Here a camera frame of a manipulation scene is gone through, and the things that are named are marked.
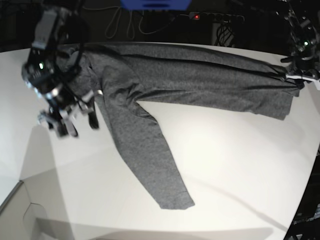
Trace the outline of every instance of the power strip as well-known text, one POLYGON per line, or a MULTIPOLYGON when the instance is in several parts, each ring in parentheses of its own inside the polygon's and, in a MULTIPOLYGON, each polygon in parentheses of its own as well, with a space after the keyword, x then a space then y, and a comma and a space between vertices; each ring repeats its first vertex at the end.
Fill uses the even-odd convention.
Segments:
POLYGON ((231 22, 244 23, 245 22, 245 17, 242 15, 223 14, 223 13, 214 13, 214 12, 192 11, 189 13, 189 18, 195 21, 198 21, 202 18, 206 18, 208 20, 211 20, 213 23, 231 23, 231 22))

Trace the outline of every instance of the wire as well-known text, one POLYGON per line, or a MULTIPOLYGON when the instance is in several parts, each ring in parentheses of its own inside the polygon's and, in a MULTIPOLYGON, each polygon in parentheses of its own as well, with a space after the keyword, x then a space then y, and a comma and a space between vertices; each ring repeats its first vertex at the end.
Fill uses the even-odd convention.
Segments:
MULTIPOLYGON (((102 7, 102 8, 88 8, 83 6, 82 8, 87 11, 104 11, 104 10, 116 9, 112 16, 111 22, 107 25, 104 31, 104 36, 107 39, 113 39, 116 36, 119 28, 120 19, 122 16, 122 10, 123 10, 122 6, 108 6, 108 7, 102 7), (115 30, 112 34, 109 34, 110 29, 114 23, 115 23, 115 30)), ((126 37, 129 40, 133 40, 136 37, 135 27, 133 25, 133 11, 129 11, 129 16, 130 17, 129 17, 129 24, 126 29, 126 37)))
POLYGON ((78 31, 80 33, 80 44, 79 44, 79 48, 78 48, 77 57, 76 57, 73 65, 71 67, 69 67, 66 71, 62 72, 57 64, 57 53, 58 52, 56 50, 53 55, 53 64, 54 64, 55 71, 57 73, 56 76, 60 77, 59 80, 63 84, 64 89, 77 100, 77 103, 78 103, 80 109, 82 109, 79 102, 82 102, 84 104, 86 104, 86 102, 84 102, 81 97, 79 97, 76 93, 74 93, 70 89, 68 83, 70 82, 71 79, 73 79, 75 77, 75 75, 78 74, 79 70, 81 70, 80 61, 81 61, 81 58, 84 53, 84 45, 85 45, 85 42, 87 42, 87 36, 88 36, 89 30, 88 30, 88 25, 84 22, 84 20, 79 16, 79 14, 77 12, 74 12, 72 14, 72 17, 75 19, 76 26, 78 27, 78 31))
POLYGON ((167 27, 169 27, 169 25, 170 24, 172 24, 173 22, 174 22, 174 20, 176 20, 176 17, 174 17, 167 25, 165 25, 165 26, 163 26, 163 27, 161 27, 161 28, 159 28, 159 29, 157 29, 157 30, 155 30, 155 31, 151 31, 151 32, 144 32, 144 31, 142 31, 142 29, 141 29, 141 24, 142 24, 142 22, 143 22, 143 20, 144 20, 144 16, 145 16, 145 11, 143 10, 142 11, 142 16, 143 17, 141 17, 141 20, 140 20, 140 22, 139 22, 139 31, 140 31, 140 33, 142 33, 143 35, 151 35, 151 34, 155 34, 155 33, 158 33, 158 32, 161 32, 162 30, 164 30, 164 29, 166 29, 167 27))
POLYGON ((226 47, 227 41, 234 36, 234 32, 230 26, 226 24, 221 24, 216 30, 216 41, 214 43, 215 46, 226 47))

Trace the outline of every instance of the dark background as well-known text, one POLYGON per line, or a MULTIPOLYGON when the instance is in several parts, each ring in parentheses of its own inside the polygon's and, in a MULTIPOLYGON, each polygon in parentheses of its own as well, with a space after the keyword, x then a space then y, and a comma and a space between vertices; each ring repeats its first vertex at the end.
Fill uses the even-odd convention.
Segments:
MULTIPOLYGON (((42 0, 0 0, 0 52, 29 48, 34 38, 34 29, 41 16, 42 0)), ((186 12, 177 11, 145 11, 141 28, 145 32, 153 32, 168 25, 174 16, 189 14, 189 12, 210 12, 236 14, 245 17, 243 24, 233 26, 237 37, 236 46, 241 49, 262 52, 289 54, 289 26, 283 17, 263 13, 257 9, 270 12, 281 9, 280 1, 251 0, 193 0, 186 12)), ((121 6, 120 0, 87 0, 84 7, 91 9, 121 6)), ((112 39, 105 37, 105 30, 112 21, 116 8, 107 10, 81 10, 81 16, 90 28, 88 42, 131 42, 127 37, 130 13, 123 9, 118 23, 117 33, 112 39)), ((155 34, 143 35, 138 25, 142 11, 134 11, 132 23, 135 29, 136 42, 169 42, 188 44, 213 44, 214 27, 210 19, 190 20, 188 16, 178 16, 164 30, 155 34)), ((115 30, 116 22, 110 27, 110 34, 115 30)), ((68 43, 78 43, 77 37, 72 37, 68 43)))

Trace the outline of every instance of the white table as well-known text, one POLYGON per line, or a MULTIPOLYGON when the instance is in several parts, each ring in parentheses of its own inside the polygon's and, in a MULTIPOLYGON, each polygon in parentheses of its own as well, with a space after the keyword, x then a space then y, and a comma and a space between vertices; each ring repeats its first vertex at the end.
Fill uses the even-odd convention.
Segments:
MULTIPOLYGON (((282 58, 207 48, 272 64, 280 64, 282 58)), ((60 239, 70 230, 76 240, 101 236, 115 240, 284 238, 320 143, 320 92, 313 84, 293 100, 284 121, 141 102, 158 120, 195 202, 187 210, 163 210, 122 161, 99 111, 99 131, 90 129, 87 118, 75 122, 79 139, 58 140, 54 132, 34 127, 46 104, 20 77, 28 52, 0 53, 5 86, 0 88, 0 132, 5 130, 0 148, 4 161, 25 180, 31 202, 45 208, 44 216, 50 221, 44 222, 59 232, 60 239)))

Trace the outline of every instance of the gray sweater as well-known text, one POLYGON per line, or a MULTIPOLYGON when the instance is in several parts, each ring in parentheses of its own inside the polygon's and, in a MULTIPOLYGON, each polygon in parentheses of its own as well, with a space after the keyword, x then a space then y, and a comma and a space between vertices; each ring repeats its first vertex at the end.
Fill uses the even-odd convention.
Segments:
MULTIPOLYGON (((66 50, 71 58, 77 47, 66 50)), ((114 143, 137 179, 162 209, 194 205, 157 121, 137 101, 250 112, 283 120, 294 81, 285 69, 219 51, 152 43, 88 44, 82 71, 70 87, 79 95, 102 90, 95 101, 114 143)))

